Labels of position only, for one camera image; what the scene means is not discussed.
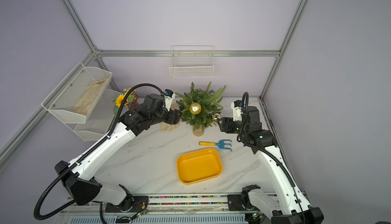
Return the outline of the dark vase with sunflower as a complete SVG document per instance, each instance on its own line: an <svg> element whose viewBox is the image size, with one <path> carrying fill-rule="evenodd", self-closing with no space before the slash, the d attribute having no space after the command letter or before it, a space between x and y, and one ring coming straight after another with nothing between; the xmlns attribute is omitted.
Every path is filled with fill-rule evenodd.
<svg viewBox="0 0 391 224"><path fill-rule="evenodd" d="M125 98L125 95L131 90L132 88L124 89L124 94L120 94L117 96L116 99L113 100L114 108L113 108L113 114L114 116L118 113L120 106L122 104L122 101ZM138 96L136 94L136 90L132 90L130 95L127 97L124 107L128 107L129 110L134 109L138 105Z"/></svg>

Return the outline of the yellow plastic tray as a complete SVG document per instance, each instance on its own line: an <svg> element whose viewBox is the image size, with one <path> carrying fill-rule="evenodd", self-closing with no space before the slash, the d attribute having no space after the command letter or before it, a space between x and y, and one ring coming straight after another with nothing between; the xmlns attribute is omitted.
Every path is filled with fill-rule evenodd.
<svg viewBox="0 0 391 224"><path fill-rule="evenodd" d="M213 148L185 153L176 162L181 183L189 185L220 176L223 164L219 153Z"/></svg>

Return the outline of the blue yellow garden fork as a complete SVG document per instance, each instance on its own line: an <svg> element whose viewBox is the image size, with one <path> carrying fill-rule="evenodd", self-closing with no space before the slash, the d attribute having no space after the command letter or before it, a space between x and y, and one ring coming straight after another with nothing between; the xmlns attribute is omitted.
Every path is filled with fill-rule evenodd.
<svg viewBox="0 0 391 224"><path fill-rule="evenodd" d="M230 150L232 151L232 144L231 144L231 140L230 139L222 139L220 140L219 142L217 143L212 143L212 142L204 142L204 141L200 141L199 142L199 145L200 146L216 146L222 150Z"/></svg>

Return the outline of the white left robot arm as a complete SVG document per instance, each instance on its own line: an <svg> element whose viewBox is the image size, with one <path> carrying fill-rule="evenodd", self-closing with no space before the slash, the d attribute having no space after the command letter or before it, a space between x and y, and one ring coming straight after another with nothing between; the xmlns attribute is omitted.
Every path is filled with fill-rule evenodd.
<svg viewBox="0 0 391 224"><path fill-rule="evenodd" d="M123 145L133 140L152 125L167 123L176 125L182 113L172 110L175 93L166 89L159 94L150 94L143 103L133 110L122 114L130 94L141 85L132 87L125 94L110 130L99 141L71 162L61 161L55 166L57 178L46 188L34 208L34 218L45 220L76 203L78 206L90 202L107 203L127 212L135 204L132 193L123 185L110 185L95 178L100 167ZM41 214L42 204L57 183L62 185L72 196L72 201L64 204L49 214Z"/></svg>

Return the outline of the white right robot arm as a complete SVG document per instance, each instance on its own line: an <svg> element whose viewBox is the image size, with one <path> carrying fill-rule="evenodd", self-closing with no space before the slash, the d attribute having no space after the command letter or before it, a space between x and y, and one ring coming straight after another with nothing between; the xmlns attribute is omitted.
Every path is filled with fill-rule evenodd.
<svg viewBox="0 0 391 224"><path fill-rule="evenodd" d="M233 116L217 120L220 131L237 134L237 141L251 148L259 158L271 180L277 198L268 196L260 186L250 185L242 189L243 207L255 207L273 224L320 224L324 215L304 196L294 181L273 133L263 129L260 113L249 105L249 95L232 102Z"/></svg>

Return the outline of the small green christmas tree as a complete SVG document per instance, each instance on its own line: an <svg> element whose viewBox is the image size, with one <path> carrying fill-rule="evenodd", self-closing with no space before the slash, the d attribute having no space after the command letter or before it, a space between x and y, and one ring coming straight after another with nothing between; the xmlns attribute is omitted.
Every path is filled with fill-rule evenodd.
<svg viewBox="0 0 391 224"><path fill-rule="evenodd" d="M189 92L176 94L181 121L192 127L194 136L201 137L206 128L214 125L215 116L224 108L221 101L226 88L223 86L215 91L209 83L205 89L197 89L192 83Z"/></svg>

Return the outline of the matte gold ball ornament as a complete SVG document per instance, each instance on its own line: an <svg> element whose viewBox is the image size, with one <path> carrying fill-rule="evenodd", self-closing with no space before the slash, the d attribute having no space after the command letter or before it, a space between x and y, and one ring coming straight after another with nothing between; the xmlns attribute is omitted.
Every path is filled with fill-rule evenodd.
<svg viewBox="0 0 391 224"><path fill-rule="evenodd" d="M190 106L189 106L189 111L193 114L193 115L198 115L202 110L202 106L197 103L197 102L193 102Z"/></svg>

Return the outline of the beige glove on table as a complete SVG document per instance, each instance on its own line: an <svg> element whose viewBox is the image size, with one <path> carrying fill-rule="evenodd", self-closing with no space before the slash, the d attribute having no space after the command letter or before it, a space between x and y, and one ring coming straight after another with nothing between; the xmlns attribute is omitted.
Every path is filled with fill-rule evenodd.
<svg viewBox="0 0 391 224"><path fill-rule="evenodd" d="M178 105L176 103L171 105L171 110L177 110ZM167 124L167 123L161 123L160 124L160 131L161 132L171 132L175 130L179 126L180 122L178 122L175 125Z"/></svg>

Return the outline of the beige glove in shelf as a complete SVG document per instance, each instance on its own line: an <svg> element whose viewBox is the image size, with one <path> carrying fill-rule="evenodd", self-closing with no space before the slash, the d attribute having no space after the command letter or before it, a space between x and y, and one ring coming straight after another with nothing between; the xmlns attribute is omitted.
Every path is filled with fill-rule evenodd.
<svg viewBox="0 0 391 224"><path fill-rule="evenodd" d="M92 105L95 102L97 96L102 91L102 88L107 80L107 78L95 80L90 85L88 85L81 98L75 103L71 111L73 113L86 116L92 108Z"/></svg>

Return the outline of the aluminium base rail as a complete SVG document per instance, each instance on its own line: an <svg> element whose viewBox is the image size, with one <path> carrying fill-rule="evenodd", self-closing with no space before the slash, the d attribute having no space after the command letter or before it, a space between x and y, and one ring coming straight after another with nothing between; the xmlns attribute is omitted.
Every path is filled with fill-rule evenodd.
<svg viewBox="0 0 391 224"><path fill-rule="evenodd" d="M239 193L137 194L128 212L98 203L73 205L58 224L269 224L257 208L245 209Z"/></svg>

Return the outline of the shiny gold ball ornament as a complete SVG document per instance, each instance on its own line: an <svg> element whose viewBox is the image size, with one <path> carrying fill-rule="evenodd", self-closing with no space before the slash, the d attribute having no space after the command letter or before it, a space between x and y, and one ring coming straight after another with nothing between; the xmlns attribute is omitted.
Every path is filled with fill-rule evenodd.
<svg viewBox="0 0 391 224"><path fill-rule="evenodd" d="M213 122L214 122L214 123L217 123L217 121L221 118L221 115L218 114L218 113L216 113L216 114L213 115L212 118L213 118Z"/></svg>

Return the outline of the white mesh wall shelf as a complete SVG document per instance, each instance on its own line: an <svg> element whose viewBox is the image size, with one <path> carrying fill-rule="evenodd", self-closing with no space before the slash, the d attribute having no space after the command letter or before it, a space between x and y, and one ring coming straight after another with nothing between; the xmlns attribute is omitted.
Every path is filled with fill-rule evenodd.
<svg viewBox="0 0 391 224"><path fill-rule="evenodd" d="M113 74L78 63L41 106L84 141L97 141L110 129L114 100Z"/></svg>

